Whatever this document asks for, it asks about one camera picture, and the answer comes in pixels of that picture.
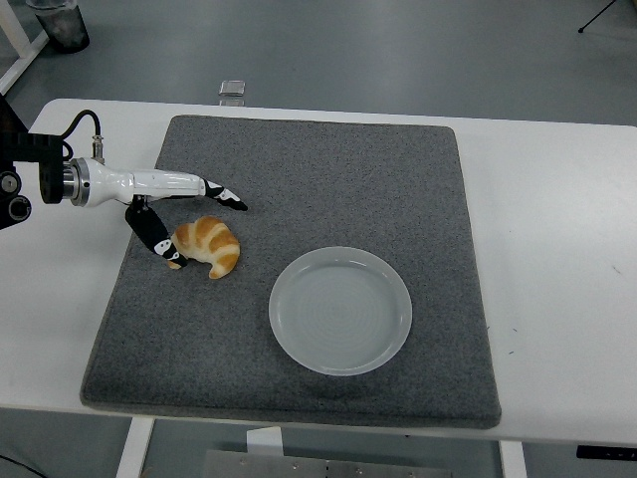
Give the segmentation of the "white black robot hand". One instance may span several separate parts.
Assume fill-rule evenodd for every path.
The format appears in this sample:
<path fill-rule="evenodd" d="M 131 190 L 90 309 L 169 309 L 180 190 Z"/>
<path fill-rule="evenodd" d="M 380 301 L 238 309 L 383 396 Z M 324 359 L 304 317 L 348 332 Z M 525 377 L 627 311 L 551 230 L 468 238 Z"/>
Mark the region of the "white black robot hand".
<path fill-rule="evenodd" d="M 142 244 L 177 266 L 184 266 L 186 259 L 149 206 L 151 201 L 205 196 L 234 210 L 248 209 L 230 189 L 195 174 L 159 169 L 111 169 L 95 159 L 77 160 L 76 169 L 79 186 L 74 204 L 96 207 L 111 200 L 125 204 L 125 221 Z"/>

